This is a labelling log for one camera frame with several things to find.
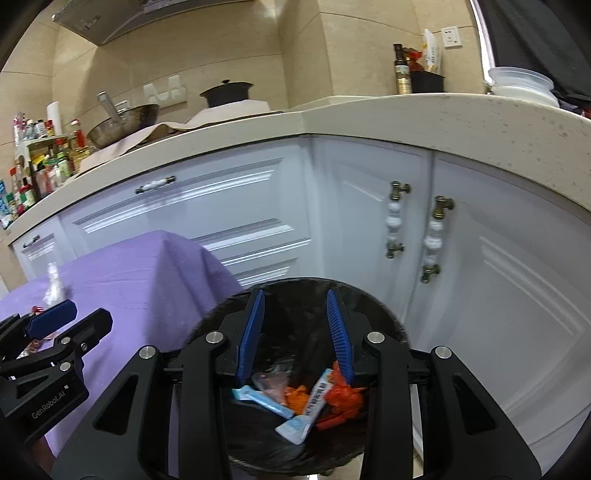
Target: purple tablecloth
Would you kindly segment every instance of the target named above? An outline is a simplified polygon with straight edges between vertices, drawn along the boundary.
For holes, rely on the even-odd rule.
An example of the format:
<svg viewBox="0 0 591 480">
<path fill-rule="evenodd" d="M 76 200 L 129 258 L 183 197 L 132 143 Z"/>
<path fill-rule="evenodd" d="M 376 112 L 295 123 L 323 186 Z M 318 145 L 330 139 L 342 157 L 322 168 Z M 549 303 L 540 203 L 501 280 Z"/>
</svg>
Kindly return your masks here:
<svg viewBox="0 0 591 480">
<path fill-rule="evenodd" d="M 209 310 L 242 290 L 207 250 L 186 238 L 161 231 L 69 262 L 60 267 L 60 277 L 71 289 L 78 320 L 102 307 L 111 313 L 113 329 L 84 357 L 88 400 L 46 436 L 55 455 L 140 347 L 151 344 L 161 351 L 182 347 Z M 0 319 L 13 313 L 28 313 L 33 305 L 42 306 L 47 286 L 44 277 L 10 292 L 0 301 Z"/>
</svg>

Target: drawer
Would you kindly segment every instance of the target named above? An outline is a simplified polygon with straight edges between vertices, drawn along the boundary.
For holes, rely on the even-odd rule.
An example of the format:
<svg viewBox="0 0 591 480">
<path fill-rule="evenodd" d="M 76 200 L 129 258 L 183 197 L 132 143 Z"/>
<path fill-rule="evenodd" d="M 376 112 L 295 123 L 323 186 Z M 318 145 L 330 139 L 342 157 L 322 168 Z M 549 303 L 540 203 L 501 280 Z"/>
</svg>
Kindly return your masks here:
<svg viewBox="0 0 591 480">
<path fill-rule="evenodd" d="M 297 140 L 192 158 L 110 187 L 61 214 L 78 255 L 154 230 L 192 239 L 218 258 L 309 237 Z M 151 182 L 170 183 L 150 189 Z M 136 193 L 142 188 L 143 193 Z"/>
<path fill-rule="evenodd" d="M 48 263 L 59 266 L 76 258 L 57 216 L 27 232 L 11 248 L 28 280 L 47 275 Z"/>
</svg>

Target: kitchen cabinet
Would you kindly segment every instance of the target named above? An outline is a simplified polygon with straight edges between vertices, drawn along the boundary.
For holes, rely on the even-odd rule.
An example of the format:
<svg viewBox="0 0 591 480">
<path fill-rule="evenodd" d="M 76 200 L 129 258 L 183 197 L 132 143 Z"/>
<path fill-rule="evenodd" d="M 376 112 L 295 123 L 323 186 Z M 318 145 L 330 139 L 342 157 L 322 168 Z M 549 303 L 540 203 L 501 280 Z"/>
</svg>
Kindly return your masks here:
<svg viewBox="0 0 591 480">
<path fill-rule="evenodd" d="M 439 275 L 414 284 L 411 343 L 449 346 L 547 470 L 591 404 L 591 227 L 451 155 L 437 155 L 432 192 L 455 207 Z"/>
<path fill-rule="evenodd" d="M 404 319 L 417 277 L 431 199 L 429 150 L 386 142 L 314 140 L 327 277 L 359 287 Z M 393 205 L 393 181 L 408 184 Z M 387 258 L 387 224 L 404 251 Z"/>
<path fill-rule="evenodd" d="M 243 285 L 321 272 L 313 261 L 305 140 L 192 158 L 109 188 L 61 216 L 76 254 L 154 230 L 190 238 Z"/>
<path fill-rule="evenodd" d="M 112 186 L 12 246 L 31 279 L 48 261 L 162 229 L 202 244 L 245 287 L 322 276 L 362 288 L 414 348 L 454 350 L 547 470 L 591 405 L 591 220 L 487 168 L 388 142 L 271 141 Z M 433 223 L 436 196 L 454 208 Z M 387 258 L 393 233 L 404 251 Z M 426 235 L 440 272 L 423 283 Z"/>
<path fill-rule="evenodd" d="M 58 216 L 30 230 L 12 248 L 28 280 L 47 275 L 48 263 L 63 265 L 76 258 Z"/>
</svg>

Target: black container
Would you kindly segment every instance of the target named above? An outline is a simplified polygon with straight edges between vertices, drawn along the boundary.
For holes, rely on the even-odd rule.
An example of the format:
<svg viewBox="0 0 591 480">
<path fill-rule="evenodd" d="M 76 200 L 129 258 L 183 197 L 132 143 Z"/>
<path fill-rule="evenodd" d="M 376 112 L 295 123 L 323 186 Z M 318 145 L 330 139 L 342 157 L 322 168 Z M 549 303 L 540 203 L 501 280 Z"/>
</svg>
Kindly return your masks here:
<svg viewBox="0 0 591 480">
<path fill-rule="evenodd" d="M 248 100 L 248 90 L 250 87 L 252 87 L 252 83 L 222 80 L 221 85 L 205 90 L 201 93 L 201 96 L 206 98 L 207 106 L 212 108 L 227 103 Z"/>
<path fill-rule="evenodd" d="M 363 313 L 373 329 L 408 345 L 403 327 L 382 303 L 362 290 L 323 278 L 295 278 L 257 285 L 265 294 L 265 320 L 253 372 L 264 372 L 276 362 L 293 359 L 290 385 L 310 389 L 336 359 L 326 317 L 326 293 L 338 288 L 345 307 Z M 224 317 L 243 310 L 251 290 L 234 295 L 203 319 L 190 340 L 219 328 Z M 363 453 L 367 430 L 368 391 L 360 415 L 329 430 L 312 429 L 302 445 L 283 439 L 275 427 L 285 422 L 278 415 L 252 404 L 237 402 L 222 391 L 228 456 L 249 473 L 311 475 L 347 464 Z"/>
<path fill-rule="evenodd" d="M 443 89 L 444 78 L 431 72 L 411 72 L 410 81 L 413 84 L 413 93 L 445 92 Z"/>
</svg>

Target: electrical outlet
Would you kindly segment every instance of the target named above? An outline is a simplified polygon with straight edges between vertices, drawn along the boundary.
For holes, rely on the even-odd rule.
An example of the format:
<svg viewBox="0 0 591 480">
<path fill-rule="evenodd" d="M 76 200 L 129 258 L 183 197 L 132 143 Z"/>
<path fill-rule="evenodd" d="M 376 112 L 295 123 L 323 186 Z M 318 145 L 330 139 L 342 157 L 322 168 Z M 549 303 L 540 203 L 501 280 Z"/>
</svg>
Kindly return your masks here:
<svg viewBox="0 0 591 480">
<path fill-rule="evenodd" d="M 461 47 L 462 39 L 457 27 L 446 27 L 441 29 L 441 38 L 445 48 Z"/>
</svg>

